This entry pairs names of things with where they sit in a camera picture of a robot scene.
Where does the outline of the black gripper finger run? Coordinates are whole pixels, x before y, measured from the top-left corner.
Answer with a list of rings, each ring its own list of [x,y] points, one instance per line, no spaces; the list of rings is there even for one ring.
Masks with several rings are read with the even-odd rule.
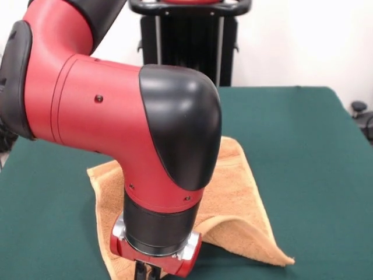
[[[148,274],[148,280],[160,280],[161,279],[161,268],[151,265],[150,272]]]
[[[147,280],[147,268],[141,261],[135,262],[134,280]]]

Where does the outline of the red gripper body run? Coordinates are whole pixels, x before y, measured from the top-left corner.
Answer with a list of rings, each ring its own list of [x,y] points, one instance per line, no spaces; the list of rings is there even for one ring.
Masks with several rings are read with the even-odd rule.
[[[124,220],[122,217],[118,217],[110,236],[110,251],[124,259],[143,262],[147,268],[147,277],[151,265],[161,268],[161,273],[165,272],[178,277],[187,277],[195,265],[202,244],[202,235],[196,231],[192,231],[185,244],[173,254],[148,255],[134,248],[130,244],[129,239],[125,237],[125,233],[126,227]]]

